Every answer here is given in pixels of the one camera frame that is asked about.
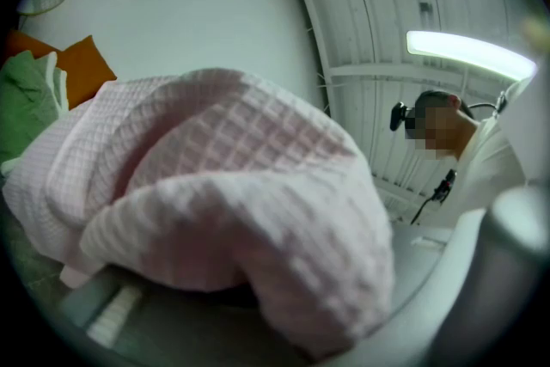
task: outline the ceiling beam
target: ceiling beam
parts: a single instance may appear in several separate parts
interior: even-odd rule
[[[449,70],[432,68],[430,66],[418,66],[407,63],[364,63],[348,64],[331,68],[330,75],[336,76],[394,76],[399,79],[410,78],[411,80],[430,80],[438,83],[454,85],[460,90],[462,86],[463,73],[451,72]]]
[[[309,14],[309,19],[311,20],[311,26],[313,27],[313,32],[315,35],[315,41],[317,42],[317,50],[319,51],[319,59],[321,60],[322,74],[325,79],[325,84],[327,85],[327,97],[328,104],[330,106],[330,116],[332,119],[340,122],[339,118],[339,109],[338,103],[336,101],[336,96],[333,86],[333,80],[330,75],[330,64],[328,62],[328,52],[327,45],[325,43],[325,35],[321,26],[321,19],[317,14],[317,8],[315,7],[315,0],[303,0],[306,4],[306,10]]]

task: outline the fabric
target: fabric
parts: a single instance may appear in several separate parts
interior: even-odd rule
[[[504,190],[524,183],[522,167],[498,120],[484,119],[457,163],[448,198],[422,224],[453,228],[462,213],[485,208]]]
[[[61,280],[68,288],[78,289],[88,283],[89,275],[76,271],[70,266],[64,266],[63,270],[59,274],[59,280]]]
[[[8,59],[0,71],[0,164],[16,159],[58,118],[45,69],[25,51]]]
[[[57,53],[50,52],[44,57],[38,58],[36,60],[36,65],[46,80],[48,88],[52,91],[58,114],[61,114],[69,111],[69,101],[67,100],[67,73],[56,67],[57,62]]]
[[[21,31],[9,31],[3,61],[23,51],[30,51],[36,58],[57,53],[57,67],[66,72],[67,98],[71,109],[92,98],[104,82],[117,79],[95,47],[91,35],[60,51]]]
[[[536,75],[525,82],[521,94],[516,95],[498,118],[498,125],[516,153],[526,181],[543,187],[550,182],[549,60],[542,60]]]
[[[11,171],[15,168],[15,165],[19,162],[19,158],[10,159],[9,161],[2,162],[0,164],[0,174],[3,179],[7,179]]]
[[[188,291],[249,282],[314,358],[387,316],[388,215],[351,137],[232,70],[105,83],[45,131],[3,189],[39,251]]]
[[[117,79],[91,35],[59,53],[58,67],[67,72],[69,109],[92,98],[104,82]]]

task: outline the green towel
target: green towel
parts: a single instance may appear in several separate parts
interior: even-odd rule
[[[45,67],[25,51],[0,70],[0,163],[19,157],[58,118]]]

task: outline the white wall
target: white wall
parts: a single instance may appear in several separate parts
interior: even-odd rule
[[[93,34],[120,79],[222,66],[322,107],[307,20],[302,0],[65,0],[23,31],[59,49]]]

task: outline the person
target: person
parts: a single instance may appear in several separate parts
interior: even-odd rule
[[[477,121],[457,95],[442,90],[422,93],[405,119],[408,138],[435,153],[457,160],[456,178],[440,210],[422,224],[452,228],[466,211],[485,208],[502,191],[520,186],[525,176],[497,119]]]

